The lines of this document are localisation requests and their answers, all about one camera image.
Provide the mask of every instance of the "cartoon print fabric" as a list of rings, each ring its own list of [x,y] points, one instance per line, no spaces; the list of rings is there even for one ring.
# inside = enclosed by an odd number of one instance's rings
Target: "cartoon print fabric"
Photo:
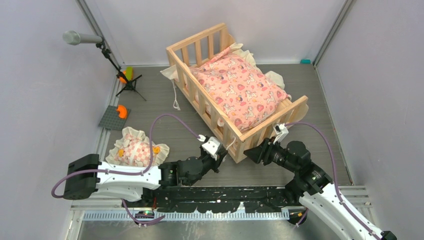
[[[240,131],[271,115],[287,93],[228,47],[191,73]]]

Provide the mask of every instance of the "wooden crib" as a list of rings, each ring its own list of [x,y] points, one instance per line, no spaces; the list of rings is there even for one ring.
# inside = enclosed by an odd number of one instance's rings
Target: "wooden crib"
[[[214,50],[214,35],[219,35],[219,51]],[[202,40],[207,42],[207,58],[203,59]],[[264,138],[270,138],[273,134],[273,125],[278,123],[290,123],[299,120],[297,114],[303,105],[306,105],[308,97],[302,96],[295,102],[291,102],[288,98],[282,101],[275,112],[259,125],[247,131],[241,132],[237,129],[233,122],[229,120],[225,112],[218,107],[213,98],[206,92],[202,85],[190,72],[189,47],[194,44],[195,51],[195,67],[199,67],[214,57],[215,52],[219,53],[235,42],[234,38],[228,33],[225,23],[220,23],[191,37],[179,41],[166,48],[166,54],[169,59],[169,65],[176,65],[178,80],[174,80],[184,96],[189,100],[191,105],[196,109],[204,122],[209,126],[215,136],[228,146],[235,143],[228,149],[229,154],[236,163],[239,163],[246,156],[243,152],[260,144]],[[181,51],[182,59],[177,55],[177,51]],[[210,106],[210,114],[206,111],[206,103]],[[218,126],[218,118],[224,121],[224,126]]]

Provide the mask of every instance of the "white wall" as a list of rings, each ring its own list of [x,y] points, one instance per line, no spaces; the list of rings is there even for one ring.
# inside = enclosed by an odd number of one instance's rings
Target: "white wall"
[[[127,65],[167,65],[165,48],[224,22],[259,63],[313,60],[344,0],[86,0]]]
[[[0,24],[0,239],[60,240],[71,202],[50,190],[94,151],[114,71],[93,44],[62,40],[92,32],[73,0],[2,1]]]
[[[423,239],[424,2],[357,1],[318,66],[349,170],[381,226]]]

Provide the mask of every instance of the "cyan object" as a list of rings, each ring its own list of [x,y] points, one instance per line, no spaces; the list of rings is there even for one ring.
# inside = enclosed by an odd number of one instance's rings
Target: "cyan object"
[[[311,64],[311,60],[309,60],[309,59],[302,59],[302,60],[300,60],[300,63],[301,64]]]

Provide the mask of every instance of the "white drawstring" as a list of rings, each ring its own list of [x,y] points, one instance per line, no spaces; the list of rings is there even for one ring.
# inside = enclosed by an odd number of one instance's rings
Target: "white drawstring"
[[[181,111],[180,105],[178,104],[178,101],[177,101],[177,92],[175,90],[175,82],[173,79],[171,79],[171,82],[172,82],[173,94],[175,96],[172,106],[174,109]]]
[[[225,149],[225,150],[230,149],[231,145],[233,145],[233,144],[236,142],[236,137],[235,137],[235,136],[233,136],[233,138],[234,138],[234,140],[232,140],[232,143],[230,143],[230,144],[226,147],[226,149]]]

